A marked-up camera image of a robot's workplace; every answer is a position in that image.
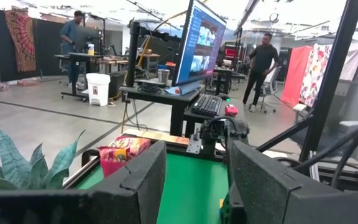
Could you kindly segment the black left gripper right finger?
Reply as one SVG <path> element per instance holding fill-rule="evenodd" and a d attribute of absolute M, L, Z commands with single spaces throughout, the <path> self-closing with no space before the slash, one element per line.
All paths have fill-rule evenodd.
<path fill-rule="evenodd" d="M 228 151 L 248 223 L 358 224 L 358 192 L 315 181 L 240 141 Z"/>

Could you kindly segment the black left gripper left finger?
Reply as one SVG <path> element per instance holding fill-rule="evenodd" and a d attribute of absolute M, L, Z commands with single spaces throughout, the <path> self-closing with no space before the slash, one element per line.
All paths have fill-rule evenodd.
<path fill-rule="evenodd" d="M 157 141 L 88 190 L 0 191 L 0 223 L 156 223 L 166 163 Z"/>

